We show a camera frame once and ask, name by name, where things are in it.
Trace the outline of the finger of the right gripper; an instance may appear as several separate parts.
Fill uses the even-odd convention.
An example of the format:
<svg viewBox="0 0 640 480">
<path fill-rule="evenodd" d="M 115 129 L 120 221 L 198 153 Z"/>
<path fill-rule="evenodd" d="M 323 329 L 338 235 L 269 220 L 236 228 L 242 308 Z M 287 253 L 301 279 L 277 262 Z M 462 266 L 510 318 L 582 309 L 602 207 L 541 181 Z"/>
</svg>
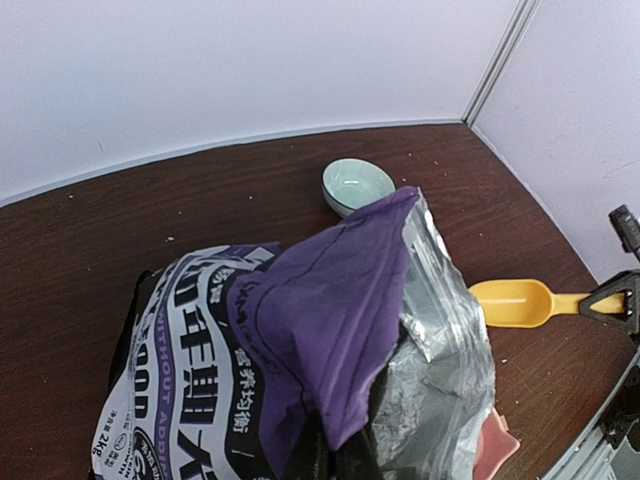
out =
<svg viewBox="0 0 640 480">
<path fill-rule="evenodd" d="M 594 320 L 639 319 L 639 271 L 614 275 L 579 301 L 579 313 Z"/>
</svg>

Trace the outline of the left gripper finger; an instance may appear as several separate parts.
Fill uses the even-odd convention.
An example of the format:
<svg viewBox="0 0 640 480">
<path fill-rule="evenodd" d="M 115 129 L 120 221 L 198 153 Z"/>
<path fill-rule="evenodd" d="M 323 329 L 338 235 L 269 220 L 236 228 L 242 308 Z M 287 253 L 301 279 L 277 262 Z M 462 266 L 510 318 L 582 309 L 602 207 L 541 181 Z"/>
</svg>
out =
<svg viewBox="0 0 640 480">
<path fill-rule="evenodd" d="M 369 426 L 355 433 L 338 450 L 332 451 L 319 413 L 311 413 L 294 448 L 295 480 L 382 478 Z"/>
</svg>

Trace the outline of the yellow plastic scoop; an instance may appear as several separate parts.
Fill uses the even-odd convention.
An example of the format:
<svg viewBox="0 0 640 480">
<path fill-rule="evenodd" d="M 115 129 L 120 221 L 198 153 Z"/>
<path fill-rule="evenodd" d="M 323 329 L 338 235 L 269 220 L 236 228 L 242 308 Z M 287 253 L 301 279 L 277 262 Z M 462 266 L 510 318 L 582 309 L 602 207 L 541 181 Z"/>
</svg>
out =
<svg viewBox="0 0 640 480">
<path fill-rule="evenodd" d="M 470 292 L 480 303 L 487 325 L 522 329 L 540 327 L 554 316 L 581 315 L 579 301 L 591 293 L 556 294 L 535 279 L 489 280 L 473 285 Z M 627 334 L 639 331 L 639 319 L 596 321 Z"/>
</svg>

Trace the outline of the purple puppy food bag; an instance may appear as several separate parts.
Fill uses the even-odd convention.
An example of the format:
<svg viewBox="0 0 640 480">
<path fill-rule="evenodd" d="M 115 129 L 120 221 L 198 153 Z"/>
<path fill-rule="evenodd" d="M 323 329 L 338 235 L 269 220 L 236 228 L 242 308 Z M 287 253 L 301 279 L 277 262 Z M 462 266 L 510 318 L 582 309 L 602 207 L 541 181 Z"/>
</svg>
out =
<svg viewBox="0 0 640 480">
<path fill-rule="evenodd" d="M 189 252 L 136 283 L 94 479 L 294 479 L 369 426 L 382 479 L 469 479 L 495 398 L 483 311 L 420 190 L 292 247 Z"/>
</svg>

